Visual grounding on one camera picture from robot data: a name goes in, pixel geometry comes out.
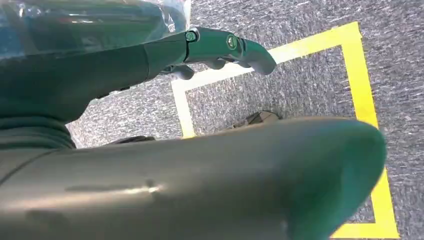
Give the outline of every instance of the plastic wrap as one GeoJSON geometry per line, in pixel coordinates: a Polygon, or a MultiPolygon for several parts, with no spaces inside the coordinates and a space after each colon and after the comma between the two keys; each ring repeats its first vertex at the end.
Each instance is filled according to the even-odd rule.
{"type": "Polygon", "coordinates": [[[0,59],[124,48],[185,32],[191,0],[0,0],[0,59]]]}

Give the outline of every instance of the yellow tape square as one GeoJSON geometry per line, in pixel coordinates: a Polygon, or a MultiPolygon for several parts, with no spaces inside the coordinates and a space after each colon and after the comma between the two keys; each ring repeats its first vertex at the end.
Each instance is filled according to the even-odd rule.
{"type": "MultiPolygon", "coordinates": [[[[355,21],[276,47],[269,50],[269,52],[279,64],[341,45],[356,118],[378,128],[377,114],[361,38],[358,22],[355,21]]],[[[249,73],[253,70],[251,68],[242,68],[236,64],[227,64],[220,71],[214,71],[213,73],[212,71],[209,69],[196,73],[189,81],[175,80],[172,82],[172,90],[184,138],[196,135],[186,91],[249,73]]],[[[386,169],[384,169],[380,180],[371,193],[371,201],[375,223],[344,224],[331,238],[399,239],[386,169]]]]}

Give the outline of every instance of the yellow tape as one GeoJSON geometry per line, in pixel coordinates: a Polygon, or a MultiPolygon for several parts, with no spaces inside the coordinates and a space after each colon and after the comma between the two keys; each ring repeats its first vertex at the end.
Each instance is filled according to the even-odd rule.
{"type": "MultiPolygon", "coordinates": [[[[279,64],[341,45],[356,118],[378,128],[361,38],[358,22],[352,22],[276,47],[269,52],[279,64]]],[[[196,135],[186,91],[251,71],[251,69],[229,64],[220,71],[206,70],[197,73],[193,81],[173,81],[172,89],[184,138],[191,138],[196,135]]],[[[389,180],[385,169],[371,193],[371,201],[375,223],[344,224],[331,237],[333,239],[400,238],[393,212],[389,180]]]]}

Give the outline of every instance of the screw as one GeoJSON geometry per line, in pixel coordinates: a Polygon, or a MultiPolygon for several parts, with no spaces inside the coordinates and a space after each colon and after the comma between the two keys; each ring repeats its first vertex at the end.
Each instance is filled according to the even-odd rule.
{"type": "Polygon", "coordinates": [[[194,33],[193,31],[188,31],[185,33],[185,39],[189,42],[193,42],[197,39],[198,37],[196,36],[196,33],[194,33]]]}
{"type": "Polygon", "coordinates": [[[237,38],[233,34],[229,34],[226,38],[226,44],[228,45],[230,50],[234,50],[237,48],[237,38]]]}

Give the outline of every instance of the gray carpet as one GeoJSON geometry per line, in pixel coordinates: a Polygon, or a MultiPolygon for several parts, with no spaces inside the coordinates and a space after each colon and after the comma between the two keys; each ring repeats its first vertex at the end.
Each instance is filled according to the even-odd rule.
{"type": "MultiPolygon", "coordinates": [[[[194,0],[192,23],[223,29],[268,49],[358,21],[378,122],[388,144],[387,170],[402,239],[424,240],[424,5],[422,0],[194,0]]],[[[198,134],[260,109],[298,116],[353,117],[339,48],[280,64],[268,77],[237,76],[188,91],[198,134]]],[[[181,135],[169,78],[91,103],[69,125],[80,147],[118,138],[181,135]]],[[[373,222],[365,204],[352,222],[373,222]]]]}

